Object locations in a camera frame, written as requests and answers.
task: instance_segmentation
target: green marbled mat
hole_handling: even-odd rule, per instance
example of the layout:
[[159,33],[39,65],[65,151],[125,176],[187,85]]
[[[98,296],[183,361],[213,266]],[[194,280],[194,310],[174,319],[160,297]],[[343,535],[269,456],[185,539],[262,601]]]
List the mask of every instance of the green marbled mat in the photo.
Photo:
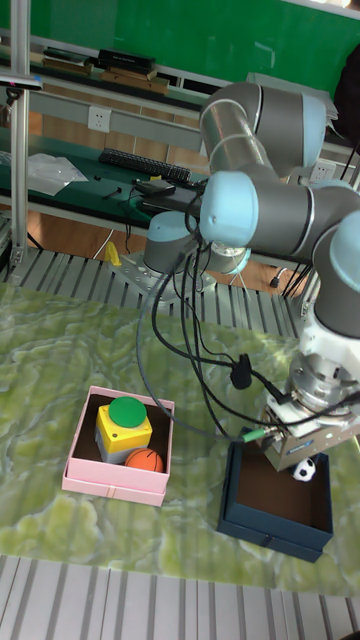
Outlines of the green marbled mat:
[[[348,442],[330,454],[335,536],[315,565],[215,531],[227,447],[175,427],[171,476],[161,509],[61,490],[61,476],[90,385],[145,393],[135,359],[137,312],[0,286],[0,553],[169,576],[325,594],[360,595],[360,456]],[[182,344],[178,320],[162,331]],[[295,340],[203,325],[213,350],[248,352],[281,382]],[[160,397],[177,415],[211,430],[190,366],[144,325],[143,357]],[[213,389],[258,415],[246,392],[208,366]],[[242,423],[218,413],[232,434]]]

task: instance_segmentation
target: light blue cap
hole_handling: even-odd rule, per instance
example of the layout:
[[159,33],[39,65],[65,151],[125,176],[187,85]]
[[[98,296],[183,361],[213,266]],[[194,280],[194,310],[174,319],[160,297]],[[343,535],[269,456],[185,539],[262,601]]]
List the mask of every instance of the light blue cap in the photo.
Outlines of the light blue cap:
[[339,278],[360,293],[360,211],[340,222],[331,241],[330,260]]
[[303,166],[312,167],[320,155],[325,137],[326,107],[322,100],[309,96],[303,97],[304,149]]
[[[190,225],[195,229],[196,220],[192,216],[190,216]],[[182,211],[164,211],[151,220],[147,238],[153,242],[171,242],[186,238],[188,235],[185,214]]]
[[209,179],[200,210],[200,232],[208,242],[243,247],[259,217],[255,187],[241,171],[218,171]]

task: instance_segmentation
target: green wall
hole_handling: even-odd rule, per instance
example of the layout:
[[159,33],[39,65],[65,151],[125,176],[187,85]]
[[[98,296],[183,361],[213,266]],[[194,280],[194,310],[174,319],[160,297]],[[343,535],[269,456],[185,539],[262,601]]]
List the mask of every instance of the green wall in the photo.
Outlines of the green wall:
[[[0,27],[10,0],[0,0]],[[281,0],[32,0],[31,33],[244,80],[257,71],[333,93],[360,21]]]

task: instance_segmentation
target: table surface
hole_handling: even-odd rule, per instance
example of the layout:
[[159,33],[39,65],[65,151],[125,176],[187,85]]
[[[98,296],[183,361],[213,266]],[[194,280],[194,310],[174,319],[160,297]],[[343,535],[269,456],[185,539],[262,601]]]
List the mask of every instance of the table surface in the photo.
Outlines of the table surface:
[[[0,149],[10,152],[10,131],[0,129]],[[73,182],[59,191],[56,196],[47,196],[38,191],[29,190],[29,202],[47,205],[66,211],[75,211],[87,216],[111,220],[117,223],[129,223],[135,227],[147,229],[150,217],[134,207],[134,198],[130,206],[127,199],[132,188],[132,180],[140,178],[148,180],[147,174],[120,169],[98,161],[101,151],[84,147],[71,142],[62,142],[42,136],[29,136],[29,156],[45,153],[51,156],[65,156],[79,169],[88,182]],[[103,200],[103,196],[122,188],[122,193],[116,197]],[[10,197],[11,173],[9,165],[0,164],[0,194]]]
[[[138,312],[0,287],[0,553],[333,595],[360,594],[359,453],[330,452],[334,538],[315,565],[216,532],[227,446],[175,427],[172,469],[161,509],[61,491],[61,476],[89,386],[144,393],[135,359]],[[175,318],[160,328],[180,346]],[[297,342],[204,323],[205,343],[280,384]],[[160,397],[190,424],[212,429],[187,363],[142,337],[144,365]],[[260,383],[236,392],[222,371],[209,384],[232,406],[257,415]],[[219,412],[235,435],[239,423]]]

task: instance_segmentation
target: green cable connector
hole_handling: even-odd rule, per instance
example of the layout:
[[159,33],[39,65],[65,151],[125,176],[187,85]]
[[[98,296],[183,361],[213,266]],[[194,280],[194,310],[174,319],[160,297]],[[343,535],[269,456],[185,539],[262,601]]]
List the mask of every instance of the green cable connector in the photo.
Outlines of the green cable connector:
[[252,442],[253,440],[258,440],[259,438],[263,438],[266,434],[266,429],[254,429],[254,431],[249,431],[249,433],[244,433],[241,436],[243,442]]

